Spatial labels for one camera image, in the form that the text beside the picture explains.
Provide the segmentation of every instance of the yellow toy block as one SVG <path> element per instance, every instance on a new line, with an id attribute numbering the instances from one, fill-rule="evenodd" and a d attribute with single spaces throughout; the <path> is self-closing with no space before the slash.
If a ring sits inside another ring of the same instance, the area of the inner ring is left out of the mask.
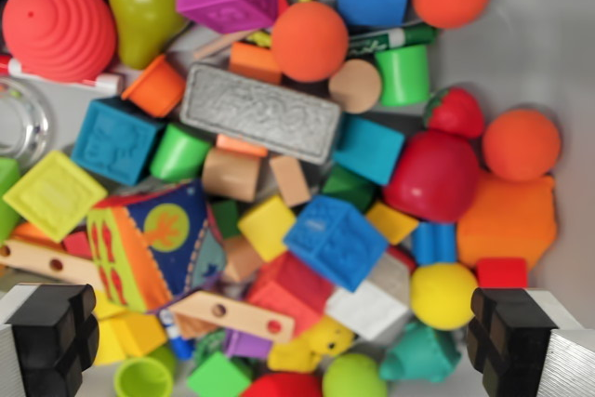
<path id="1" fill-rule="evenodd" d="M 4 195 L 21 216 L 60 242 L 107 192 L 60 151 L 50 152 Z"/>
<path id="2" fill-rule="evenodd" d="M 273 195 L 250 209 L 238 222 L 238 228 L 265 262 L 287 250 L 285 234 L 296 223 L 296 216 L 279 195 Z"/>
<path id="3" fill-rule="evenodd" d="M 365 217 L 392 245 L 402 242 L 419 224 L 417 219 L 379 201 L 365 213 Z"/>

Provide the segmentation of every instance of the teal toy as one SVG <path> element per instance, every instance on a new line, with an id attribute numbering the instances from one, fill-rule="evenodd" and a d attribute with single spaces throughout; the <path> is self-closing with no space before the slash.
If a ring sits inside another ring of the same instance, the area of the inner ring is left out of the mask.
<path id="1" fill-rule="evenodd" d="M 427 380 L 441 383 L 456 369 L 461 354 L 450 332 L 443 332 L 415 321 L 380 365 L 385 380 Z"/>

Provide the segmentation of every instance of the wooden block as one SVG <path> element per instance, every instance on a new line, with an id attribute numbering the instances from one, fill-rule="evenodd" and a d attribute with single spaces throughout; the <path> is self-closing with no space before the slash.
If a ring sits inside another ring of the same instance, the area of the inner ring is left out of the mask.
<path id="1" fill-rule="evenodd" d="M 310 190 L 299 160 L 289 155 L 278 155 L 269 161 L 277 180 L 279 192 L 289 207 L 301 205 L 311 199 Z"/>

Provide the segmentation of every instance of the green toy block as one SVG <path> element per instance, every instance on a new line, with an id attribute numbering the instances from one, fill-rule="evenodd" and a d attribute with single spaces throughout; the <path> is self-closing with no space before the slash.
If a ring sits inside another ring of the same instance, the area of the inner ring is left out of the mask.
<path id="1" fill-rule="evenodd" d="M 334 165 L 322 194 L 351 203 L 364 213 L 376 196 L 376 185 L 340 165 Z"/>
<path id="2" fill-rule="evenodd" d="M 188 386 L 201 397 L 238 397 L 252 382 L 252 371 L 239 358 L 213 353 L 189 377 Z"/>
<path id="3" fill-rule="evenodd" d="M 12 233 L 19 221 L 19 214 L 2 198 L 20 179 L 19 164 L 12 158 L 0 157 L 0 245 Z"/>

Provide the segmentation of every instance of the silver eraser block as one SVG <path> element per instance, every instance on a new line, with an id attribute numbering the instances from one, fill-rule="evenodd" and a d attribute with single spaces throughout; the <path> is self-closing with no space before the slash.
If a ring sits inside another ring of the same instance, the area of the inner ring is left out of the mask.
<path id="1" fill-rule="evenodd" d="M 322 165 L 341 118 L 333 102 L 194 63 L 180 120 Z"/>

